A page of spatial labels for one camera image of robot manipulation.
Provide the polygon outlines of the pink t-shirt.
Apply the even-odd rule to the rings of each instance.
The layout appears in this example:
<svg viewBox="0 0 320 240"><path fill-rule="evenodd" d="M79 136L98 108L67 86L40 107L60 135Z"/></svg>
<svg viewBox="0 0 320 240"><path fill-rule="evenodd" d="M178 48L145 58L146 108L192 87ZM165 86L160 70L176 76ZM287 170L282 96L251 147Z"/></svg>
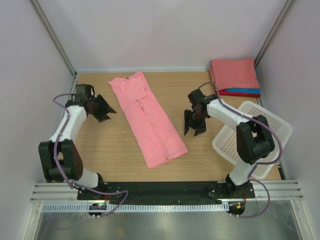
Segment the pink t-shirt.
<svg viewBox="0 0 320 240"><path fill-rule="evenodd" d="M108 82L149 169L188 152L143 72Z"/></svg>

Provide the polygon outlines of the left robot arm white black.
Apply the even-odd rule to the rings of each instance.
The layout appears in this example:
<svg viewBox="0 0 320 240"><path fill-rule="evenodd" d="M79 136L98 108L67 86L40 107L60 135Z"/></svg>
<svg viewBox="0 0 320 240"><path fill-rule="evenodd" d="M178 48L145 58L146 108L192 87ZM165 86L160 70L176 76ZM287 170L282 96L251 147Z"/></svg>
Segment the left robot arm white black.
<svg viewBox="0 0 320 240"><path fill-rule="evenodd" d="M68 97L65 104L57 104L64 110L57 130L48 141L38 145L43 175L48 183L67 183L80 195L101 200L107 192L103 177L84 167L76 139L89 115L101 123L116 111L90 84L76 85L75 93Z"/></svg>

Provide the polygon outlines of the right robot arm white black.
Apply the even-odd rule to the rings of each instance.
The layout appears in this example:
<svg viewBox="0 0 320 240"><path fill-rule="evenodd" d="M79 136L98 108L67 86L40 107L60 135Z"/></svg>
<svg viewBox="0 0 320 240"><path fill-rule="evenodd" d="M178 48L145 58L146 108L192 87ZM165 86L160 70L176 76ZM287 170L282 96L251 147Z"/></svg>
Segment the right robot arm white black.
<svg viewBox="0 0 320 240"><path fill-rule="evenodd" d="M275 143L267 119L237 111L216 94L204 95L198 88L188 96L191 109L184 111L184 134L194 130L194 136L206 132L206 119L216 118L233 130L236 151L240 159L225 179L225 192L237 198L249 183L256 163L275 150Z"/></svg>

